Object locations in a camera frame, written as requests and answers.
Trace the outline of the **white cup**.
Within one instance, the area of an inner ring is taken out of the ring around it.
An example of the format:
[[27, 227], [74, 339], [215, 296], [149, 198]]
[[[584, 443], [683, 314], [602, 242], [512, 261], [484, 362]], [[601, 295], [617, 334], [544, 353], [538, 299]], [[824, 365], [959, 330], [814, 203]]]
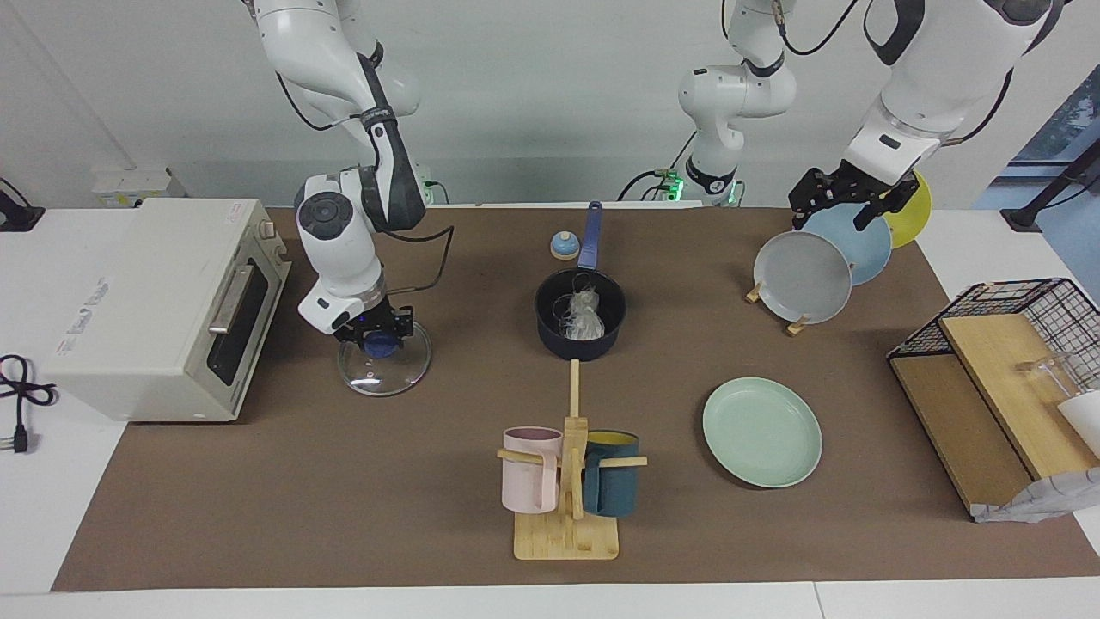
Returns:
[[1057, 404], [1058, 411], [1100, 458], [1100, 390], [1079, 393]]

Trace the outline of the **grey patterned cloth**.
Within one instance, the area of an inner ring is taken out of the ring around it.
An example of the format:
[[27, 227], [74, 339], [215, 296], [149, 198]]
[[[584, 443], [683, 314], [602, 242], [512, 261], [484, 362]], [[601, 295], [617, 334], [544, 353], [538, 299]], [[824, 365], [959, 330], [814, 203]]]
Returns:
[[1100, 506], [1100, 467], [1050, 475], [1030, 483], [1005, 505], [974, 502], [969, 513], [976, 524], [1038, 524], [1046, 518], [1066, 516], [1093, 506]]

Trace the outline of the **yellow plate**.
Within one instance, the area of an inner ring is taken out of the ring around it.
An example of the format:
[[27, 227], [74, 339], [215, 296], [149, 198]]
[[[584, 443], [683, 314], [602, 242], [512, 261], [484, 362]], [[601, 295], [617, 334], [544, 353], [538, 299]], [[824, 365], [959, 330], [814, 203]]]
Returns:
[[927, 225], [932, 214], [932, 192], [927, 180], [921, 172], [913, 172], [914, 179], [919, 183], [915, 194], [910, 197], [902, 211], [887, 212], [883, 215], [886, 223], [891, 231], [891, 247], [893, 250], [904, 247], [905, 244], [914, 242], [920, 232]]

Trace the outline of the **light blue plate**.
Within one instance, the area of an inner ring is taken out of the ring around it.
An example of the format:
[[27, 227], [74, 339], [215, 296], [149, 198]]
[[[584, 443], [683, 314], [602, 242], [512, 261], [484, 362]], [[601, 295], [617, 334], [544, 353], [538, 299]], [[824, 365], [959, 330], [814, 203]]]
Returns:
[[855, 228], [855, 218], [864, 211], [860, 205], [837, 205], [810, 215], [802, 231], [828, 241], [842, 251], [853, 272], [853, 285], [871, 281], [884, 270], [892, 254], [890, 226], [881, 217], [864, 230]]

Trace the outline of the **white power strip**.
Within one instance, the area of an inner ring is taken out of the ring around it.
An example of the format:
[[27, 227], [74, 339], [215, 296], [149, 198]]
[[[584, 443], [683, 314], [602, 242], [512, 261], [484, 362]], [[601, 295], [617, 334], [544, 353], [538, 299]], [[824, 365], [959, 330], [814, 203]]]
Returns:
[[148, 199], [184, 199], [184, 185], [172, 172], [130, 169], [95, 173], [94, 196], [105, 208], [135, 208]]

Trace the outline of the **wooden plate rack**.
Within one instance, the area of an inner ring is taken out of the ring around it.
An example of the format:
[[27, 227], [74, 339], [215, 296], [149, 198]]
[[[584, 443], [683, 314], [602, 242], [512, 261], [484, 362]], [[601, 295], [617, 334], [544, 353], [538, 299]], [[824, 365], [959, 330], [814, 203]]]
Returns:
[[[745, 302], [759, 303], [763, 294], [765, 281], [759, 281], [755, 285], [754, 289], [745, 295]], [[809, 316], [800, 316], [796, 321], [789, 322], [789, 324], [787, 324], [787, 336], [798, 338], [798, 334], [800, 334], [806, 327], [809, 327]]]

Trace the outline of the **brown table mat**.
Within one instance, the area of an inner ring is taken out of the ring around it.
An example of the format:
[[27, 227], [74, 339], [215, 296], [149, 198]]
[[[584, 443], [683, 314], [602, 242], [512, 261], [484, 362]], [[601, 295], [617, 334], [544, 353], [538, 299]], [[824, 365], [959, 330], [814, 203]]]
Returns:
[[[840, 316], [798, 338], [743, 301], [781, 209], [608, 209], [601, 267], [627, 292], [581, 413], [649, 458], [612, 561], [519, 561], [495, 453], [510, 425], [560, 425], [566, 361], [537, 336], [547, 239], [584, 215], [437, 209], [457, 226], [443, 281], [410, 298], [433, 360], [365, 397], [297, 314], [302, 250], [235, 424], [129, 425], [55, 592], [705, 581], [1040, 579], [1100, 573], [1075, 518], [974, 524], [888, 364], [947, 299], [903, 248]], [[782, 383], [820, 420], [818, 467], [754, 489], [714, 462], [704, 404], [734, 377]]]

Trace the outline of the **wooden mug stand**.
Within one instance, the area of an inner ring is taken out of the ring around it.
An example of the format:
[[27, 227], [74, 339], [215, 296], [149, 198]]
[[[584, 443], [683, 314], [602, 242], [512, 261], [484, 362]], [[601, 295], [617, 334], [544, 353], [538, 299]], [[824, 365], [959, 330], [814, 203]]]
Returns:
[[520, 561], [610, 561], [620, 555], [617, 518], [597, 516], [583, 506], [588, 419], [580, 414], [581, 361], [570, 361], [569, 412], [563, 430], [519, 445], [507, 438], [496, 456], [504, 463], [535, 468], [534, 510], [510, 508], [512, 555]]

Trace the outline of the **glass lid blue knob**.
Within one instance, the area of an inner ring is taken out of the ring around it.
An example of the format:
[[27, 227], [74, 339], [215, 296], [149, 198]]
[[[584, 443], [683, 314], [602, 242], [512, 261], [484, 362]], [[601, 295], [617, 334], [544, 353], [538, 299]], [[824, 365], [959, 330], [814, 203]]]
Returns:
[[413, 338], [405, 338], [404, 342], [404, 349], [394, 350], [385, 334], [370, 334], [370, 355], [359, 352], [353, 342], [342, 342], [337, 362], [343, 382], [355, 393], [374, 397], [408, 391], [427, 375], [432, 345], [418, 321]]

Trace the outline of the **mint green plate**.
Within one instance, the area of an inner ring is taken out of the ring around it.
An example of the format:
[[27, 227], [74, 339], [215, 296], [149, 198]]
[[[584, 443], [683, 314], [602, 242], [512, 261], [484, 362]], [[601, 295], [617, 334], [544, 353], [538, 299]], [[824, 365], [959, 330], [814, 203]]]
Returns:
[[707, 397], [702, 420], [712, 457], [758, 488], [790, 488], [822, 458], [817, 416], [798, 393], [766, 377], [735, 377]]

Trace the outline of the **grey plate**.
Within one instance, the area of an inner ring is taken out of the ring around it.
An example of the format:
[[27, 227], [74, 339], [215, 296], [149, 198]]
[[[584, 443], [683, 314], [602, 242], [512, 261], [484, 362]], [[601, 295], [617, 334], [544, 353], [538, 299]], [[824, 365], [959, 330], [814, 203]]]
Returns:
[[765, 281], [761, 301], [782, 321], [809, 316], [809, 325], [827, 322], [848, 305], [853, 272], [828, 239], [787, 231], [766, 242], [755, 256], [754, 287]]

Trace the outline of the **wooden step shelf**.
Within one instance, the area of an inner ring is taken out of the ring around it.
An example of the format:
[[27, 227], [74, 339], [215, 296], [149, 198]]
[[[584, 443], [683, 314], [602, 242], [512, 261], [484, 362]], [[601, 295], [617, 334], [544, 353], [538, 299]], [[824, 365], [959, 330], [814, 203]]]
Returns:
[[969, 513], [1030, 483], [1100, 467], [1057, 404], [1018, 364], [1053, 355], [1024, 316], [943, 318], [947, 355], [890, 360]]

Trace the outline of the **dark blue saucepan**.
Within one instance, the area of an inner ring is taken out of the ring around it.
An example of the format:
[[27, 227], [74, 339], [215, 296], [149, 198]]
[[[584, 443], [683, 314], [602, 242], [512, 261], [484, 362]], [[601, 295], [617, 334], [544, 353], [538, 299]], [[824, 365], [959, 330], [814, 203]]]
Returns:
[[[581, 362], [597, 360], [613, 349], [627, 316], [627, 297], [622, 286], [596, 267], [602, 226], [601, 201], [590, 201], [586, 214], [578, 266], [558, 270], [543, 279], [534, 299], [535, 327], [544, 349], [562, 360]], [[598, 296], [595, 314], [604, 327], [604, 333], [594, 340], [571, 340], [565, 334], [566, 302], [574, 294], [588, 289]]]

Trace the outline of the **white toaster oven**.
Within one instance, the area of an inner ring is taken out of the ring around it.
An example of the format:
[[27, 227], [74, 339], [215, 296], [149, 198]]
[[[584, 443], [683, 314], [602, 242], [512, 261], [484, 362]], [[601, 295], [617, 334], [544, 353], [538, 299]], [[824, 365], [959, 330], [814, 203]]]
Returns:
[[40, 371], [121, 422], [232, 422], [288, 273], [258, 200], [148, 199]]

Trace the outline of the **clear bag of vermicelli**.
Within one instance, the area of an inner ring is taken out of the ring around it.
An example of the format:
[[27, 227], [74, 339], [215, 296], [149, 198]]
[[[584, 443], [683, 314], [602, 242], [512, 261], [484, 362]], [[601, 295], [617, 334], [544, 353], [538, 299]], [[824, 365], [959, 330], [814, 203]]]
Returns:
[[569, 292], [559, 295], [551, 305], [557, 332], [574, 341], [604, 338], [606, 328], [598, 316], [600, 301], [592, 275], [588, 272], [575, 274]]

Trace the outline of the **black stand foot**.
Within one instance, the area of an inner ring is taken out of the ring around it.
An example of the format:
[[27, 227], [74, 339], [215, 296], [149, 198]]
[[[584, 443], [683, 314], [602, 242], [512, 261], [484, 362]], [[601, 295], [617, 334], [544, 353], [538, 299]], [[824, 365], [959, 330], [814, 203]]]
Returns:
[[1088, 191], [1090, 184], [1085, 184], [1079, 192], [1072, 194], [1072, 196], [1062, 199], [1062, 201], [1056, 200], [1057, 196], [1071, 187], [1072, 184], [1082, 181], [1087, 172], [1097, 165], [1097, 161], [1100, 161], [1100, 139], [1096, 139], [1076, 161], [1072, 161], [1065, 168], [1065, 172], [1062, 172], [1047, 187], [1033, 197], [1028, 201], [1028, 205], [1022, 208], [1000, 209], [1000, 215], [1005, 220], [1007, 226], [1010, 226], [1015, 232], [1020, 232], [1020, 234], [1041, 234], [1042, 229], [1037, 223], [1037, 217], [1041, 212], [1054, 206], [1060, 206], [1064, 201], [1068, 201], [1072, 197]]

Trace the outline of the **black desk clamp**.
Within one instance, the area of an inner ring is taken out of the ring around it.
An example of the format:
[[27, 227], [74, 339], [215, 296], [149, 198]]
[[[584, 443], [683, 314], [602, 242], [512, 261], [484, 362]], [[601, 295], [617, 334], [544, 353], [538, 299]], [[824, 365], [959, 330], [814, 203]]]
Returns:
[[0, 176], [0, 231], [30, 231], [38, 223], [45, 211], [45, 207], [32, 205], [15, 184]]

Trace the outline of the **clear glass cup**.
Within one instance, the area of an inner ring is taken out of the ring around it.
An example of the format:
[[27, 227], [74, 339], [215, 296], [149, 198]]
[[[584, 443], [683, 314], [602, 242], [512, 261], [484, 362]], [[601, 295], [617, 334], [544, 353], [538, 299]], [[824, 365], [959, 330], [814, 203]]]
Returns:
[[1072, 397], [1094, 391], [1080, 376], [1084, 368], [1084, 358], [1069, 352], [1053, 353], [1040, 360], [1018, 364], [1018, 371], [1025, 373], [1028, 380], [1036, 383], [1040, 393], [1052, 396], [1055, 404], [1066, 402]]

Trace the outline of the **pink mug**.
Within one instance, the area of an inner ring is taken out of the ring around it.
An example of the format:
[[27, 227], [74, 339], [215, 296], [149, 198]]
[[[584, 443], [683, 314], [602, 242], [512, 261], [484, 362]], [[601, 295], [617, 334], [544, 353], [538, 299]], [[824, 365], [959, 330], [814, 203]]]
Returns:
[[503, 432], [503, 447], [534, 455], [531, 463], [503, 458], [503, 506], [515, 513], [549, 513], [559, 505], [562, 431], [543, 425], [515, 425]]

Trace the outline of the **dark teal mug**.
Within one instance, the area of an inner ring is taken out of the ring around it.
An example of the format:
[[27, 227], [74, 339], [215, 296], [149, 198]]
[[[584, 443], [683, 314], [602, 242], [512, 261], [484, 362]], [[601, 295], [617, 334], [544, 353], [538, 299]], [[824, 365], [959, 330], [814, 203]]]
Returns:
[[582, 475], [582, 502], [586, 513], [624, 518], [636, 509], [638, 469], [601, 466], [606, 458], [640, 455], [640, 440], [632, 432], [593, 430], [588, 432]]

